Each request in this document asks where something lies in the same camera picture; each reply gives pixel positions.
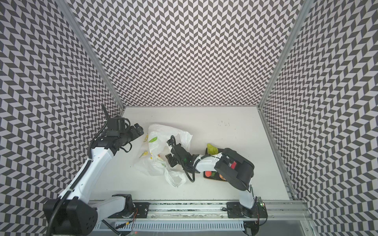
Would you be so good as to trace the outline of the green pear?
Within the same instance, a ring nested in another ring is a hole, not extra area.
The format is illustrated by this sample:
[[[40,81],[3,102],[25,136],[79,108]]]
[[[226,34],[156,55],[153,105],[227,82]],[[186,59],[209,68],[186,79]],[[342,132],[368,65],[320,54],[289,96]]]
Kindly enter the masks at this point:
[[[209,155],[216,155],[219,153],[219,149],[210,143],[207,144],[207,154]]]

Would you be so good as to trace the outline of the white plastic bag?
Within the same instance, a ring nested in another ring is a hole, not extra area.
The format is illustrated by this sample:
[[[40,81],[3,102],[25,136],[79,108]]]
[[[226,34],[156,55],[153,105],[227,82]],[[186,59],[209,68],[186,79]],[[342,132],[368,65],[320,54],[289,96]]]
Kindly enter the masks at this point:
[[[171,136],[186,151],[190,150],[193,136],[189,132],[171,126],[152,124],[143,138],[139,153],[133,161],[133,167],[147,176],[164,176],[168,184],[178,188],[187,182],[187,178],[183,172],[174,171],[165,157],[170,154],[167,141]]]

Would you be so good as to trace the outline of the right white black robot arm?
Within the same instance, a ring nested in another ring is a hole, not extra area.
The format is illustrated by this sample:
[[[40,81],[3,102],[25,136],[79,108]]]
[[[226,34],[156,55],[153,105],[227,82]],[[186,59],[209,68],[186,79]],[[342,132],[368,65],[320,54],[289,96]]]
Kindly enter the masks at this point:
[[[254,195],[251,180],[255,166],[248,159],[230,148],[217,148],[207,145],[204,155],[191,154],[181,144],[168,142],[170,153],[165,157],[170,167],[180,165],[190,182],[195,182],[196,174],[203,173],[207,179],[224,181],[239,191],[238,209],[226,208],[239,217],[258,217],[254,210],[257,197]]]

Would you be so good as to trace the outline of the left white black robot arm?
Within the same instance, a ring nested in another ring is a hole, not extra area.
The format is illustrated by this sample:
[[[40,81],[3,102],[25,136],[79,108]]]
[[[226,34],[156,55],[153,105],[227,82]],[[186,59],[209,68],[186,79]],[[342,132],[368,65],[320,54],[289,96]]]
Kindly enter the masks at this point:
[[[43,205],[48,236],[87,236],[98,222],[114,214],[133,215],[135,207],[130,194],[115,194],[94,206],[89,205],[89,201],[106,165],[119,150],[142,135],[143,128],[139,124],[131,125],[126,118],[106,119],[90,142],[88,158],[78,174],[56,199],[49,199]]]

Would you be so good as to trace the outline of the red apple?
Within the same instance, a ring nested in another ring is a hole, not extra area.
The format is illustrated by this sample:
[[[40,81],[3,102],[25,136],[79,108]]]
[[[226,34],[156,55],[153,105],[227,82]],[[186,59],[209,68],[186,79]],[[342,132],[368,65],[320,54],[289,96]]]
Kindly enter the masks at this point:
[[[235,167],[236,167],[236,165],[237,165],[237,163],[236,162],[233,162],[232,164],[231,164],[231,169],[235,169]]]

